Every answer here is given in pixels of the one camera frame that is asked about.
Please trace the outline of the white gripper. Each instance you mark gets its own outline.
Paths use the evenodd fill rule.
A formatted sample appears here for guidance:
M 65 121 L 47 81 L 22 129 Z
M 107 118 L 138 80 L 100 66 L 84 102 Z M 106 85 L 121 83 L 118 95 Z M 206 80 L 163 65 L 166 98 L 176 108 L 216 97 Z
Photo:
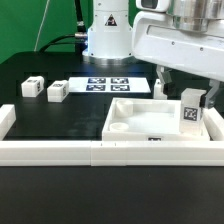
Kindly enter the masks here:
M 220 81 L 224 82 L 224 20 L 211 21 L 205 33 L 181 31 L 172 22 L 164 13 L 140 11 L 133 24 L 133 55 L 158 65 L 156 73 L 165 96 L 175 87 L 171 68 L 214 79 L 201 97 L 201 106 L 210 109 L 221 91 Z

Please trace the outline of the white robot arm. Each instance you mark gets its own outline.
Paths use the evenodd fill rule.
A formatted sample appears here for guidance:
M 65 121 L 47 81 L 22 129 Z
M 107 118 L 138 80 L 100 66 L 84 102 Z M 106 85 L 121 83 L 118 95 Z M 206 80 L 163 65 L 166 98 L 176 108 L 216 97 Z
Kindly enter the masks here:
M 93 0 L 86 61 L 121 64 L 132 57 L 157 65 L 164 83 L 171 69 L 210 80 L 202 98 L 210 108 L 224 85 L 224 0 L 135 0 L 139 12 L 128 22 L 129 0 Z

